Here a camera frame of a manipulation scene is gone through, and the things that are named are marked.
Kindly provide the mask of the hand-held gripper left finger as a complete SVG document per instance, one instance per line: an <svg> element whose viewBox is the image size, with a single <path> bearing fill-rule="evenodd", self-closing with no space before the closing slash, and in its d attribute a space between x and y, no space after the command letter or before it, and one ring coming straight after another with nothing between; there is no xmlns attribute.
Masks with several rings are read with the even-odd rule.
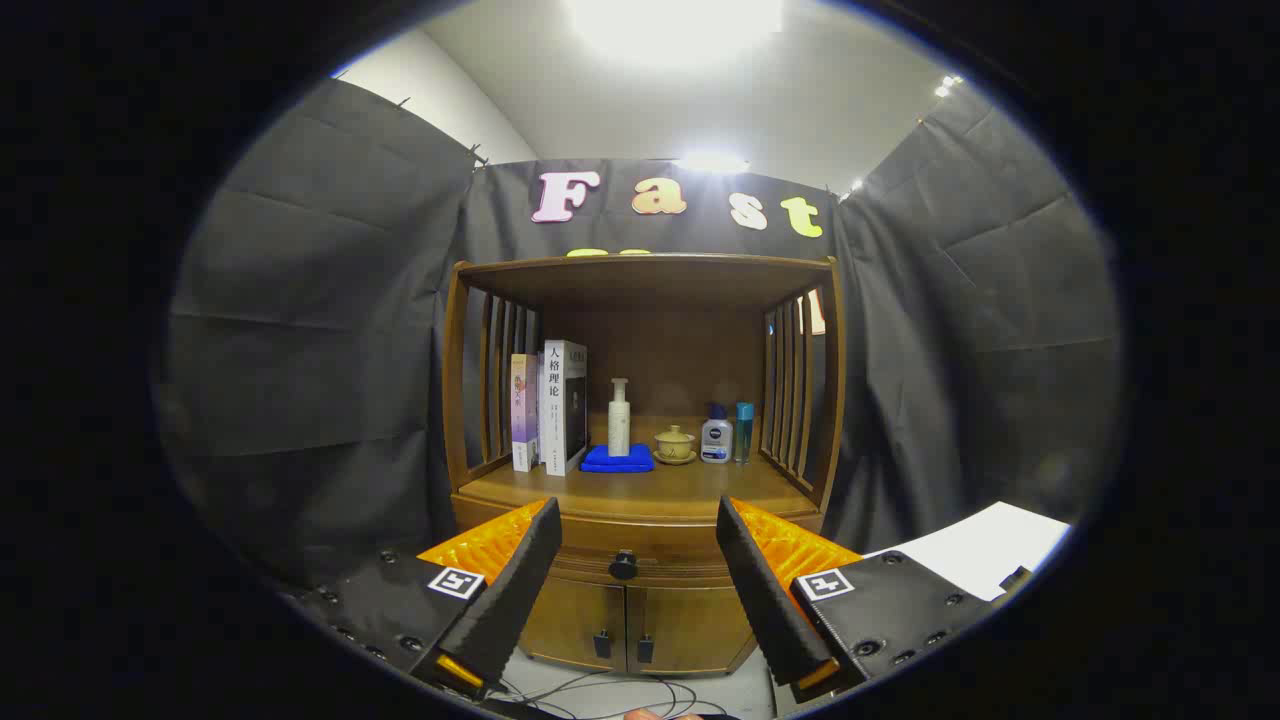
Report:
<svg viewBox="0 0 1280 720"><path fill-rule="evenodd" d="M485 700L502 685L561 542L559 503L540 498L429 550L378 550L285 597L398 673Z"/></svg>

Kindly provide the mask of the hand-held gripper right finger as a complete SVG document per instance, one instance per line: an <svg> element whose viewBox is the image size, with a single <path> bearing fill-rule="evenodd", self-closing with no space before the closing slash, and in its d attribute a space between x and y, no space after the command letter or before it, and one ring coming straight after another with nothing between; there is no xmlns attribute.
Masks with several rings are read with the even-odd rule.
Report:
<svg viewBox="0 0 1280 720"><path fill-rule="evenodd" d="M918 664L1032 577L1016 568L983 600L902 551L865 557L730 496L716 538L774 682L800 703Z"/></svg>

